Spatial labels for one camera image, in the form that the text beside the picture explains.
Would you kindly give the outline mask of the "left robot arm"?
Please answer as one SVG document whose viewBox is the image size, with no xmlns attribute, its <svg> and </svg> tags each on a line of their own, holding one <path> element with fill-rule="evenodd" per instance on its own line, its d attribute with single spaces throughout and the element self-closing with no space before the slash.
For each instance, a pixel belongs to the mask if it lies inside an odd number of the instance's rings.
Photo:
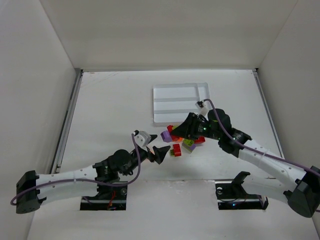
<svg viewBox="0 0 320 240">
<path fill-rule="evenodd" d="M 92 198 L 110 190 L 123 189 L 138 179 L 143 161 L 158 165 L 164 161 L 171 147 L 149 148 L 156 138 L 156 134 L 136 130 L 131 134 L 132 151 L 119 149 L 105 160 L 73 171 L 51 174 L 27 171 L 16 183 L 16 195 L 10 204 L 17 214 L 27 214 L 54 201 Z"/>
</svg>

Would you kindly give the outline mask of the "small red lego brick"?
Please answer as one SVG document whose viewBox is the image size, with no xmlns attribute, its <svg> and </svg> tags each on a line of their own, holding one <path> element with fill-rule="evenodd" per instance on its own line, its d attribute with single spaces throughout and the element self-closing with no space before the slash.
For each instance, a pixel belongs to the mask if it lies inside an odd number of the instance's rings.
<svg viewBox="0 0 320 240">
<path fill-rule="evenodd" d="M 169 134 L 171 134 L 172 131 L 176 128 L 176 126 L 175 125 L 168 125 L 166 128 L 167 128 L 167 131 L 169 132 Z"/>
</svg>

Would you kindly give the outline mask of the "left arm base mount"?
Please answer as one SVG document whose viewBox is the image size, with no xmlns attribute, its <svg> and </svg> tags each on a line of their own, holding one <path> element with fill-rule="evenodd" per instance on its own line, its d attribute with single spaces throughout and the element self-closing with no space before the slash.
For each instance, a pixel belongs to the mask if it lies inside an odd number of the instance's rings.
<svg viewBox="0 0 320 240">
<path fill-rule="evenodd" d="M 83 196 L 80 211 L 125 211 L 128 186 L 102 186 L 96 196 Z"/>
</svg>

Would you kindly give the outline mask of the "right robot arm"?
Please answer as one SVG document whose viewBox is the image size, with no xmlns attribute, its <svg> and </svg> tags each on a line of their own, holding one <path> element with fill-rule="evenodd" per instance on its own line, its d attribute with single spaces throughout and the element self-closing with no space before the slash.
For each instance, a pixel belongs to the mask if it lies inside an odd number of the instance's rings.
<svg viewBox="0 0 320 240">
<path fill-rule="evenodd" d="M 201 137 L 217 140 L 224 152 L 271 176 L 261 178 L 241 171 L 230 182 L 219 182 L 216 196 L 222 202 L 235 202 L 250 195 L 265 196 L 288 204 L 306 218 L 311 218 L 320 206 L 319 168 L 303 169 L 278 160 L 248 134 L 232 127 L 230 117 L 222 109 L 210 110 L 207 117 L 191 112 L 171 133 L 193 141 Z"/>
</svg>

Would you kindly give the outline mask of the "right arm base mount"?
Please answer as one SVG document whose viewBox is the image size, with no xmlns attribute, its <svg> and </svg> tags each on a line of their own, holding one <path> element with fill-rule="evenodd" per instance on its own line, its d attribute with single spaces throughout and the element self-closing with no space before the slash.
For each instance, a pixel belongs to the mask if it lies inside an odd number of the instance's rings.
<svg viewBox="0 0 320 240">
<path fill-rule="evenodd" d="M 249 194 L 243 188 L 245 178 L 251 174 L 241 171 L 234 179 L 215 182 L 215 195 L 220 211 L 266 210 L 269 206 L 267 197 Z"/>
</svg>

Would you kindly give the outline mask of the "purple round lego brick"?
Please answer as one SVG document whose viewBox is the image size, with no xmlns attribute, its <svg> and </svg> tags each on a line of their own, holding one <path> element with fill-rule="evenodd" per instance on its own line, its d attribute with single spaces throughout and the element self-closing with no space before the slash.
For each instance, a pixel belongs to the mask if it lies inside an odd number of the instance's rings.
<svg viewBox="0 0 320 240">
<path fill-rule="evenodd" d="M 168 130 L 161 132 L 160 136 L 165 143 L 171 143 L 173 141 L 170 135 L 170 132 Z"/>
</svg>

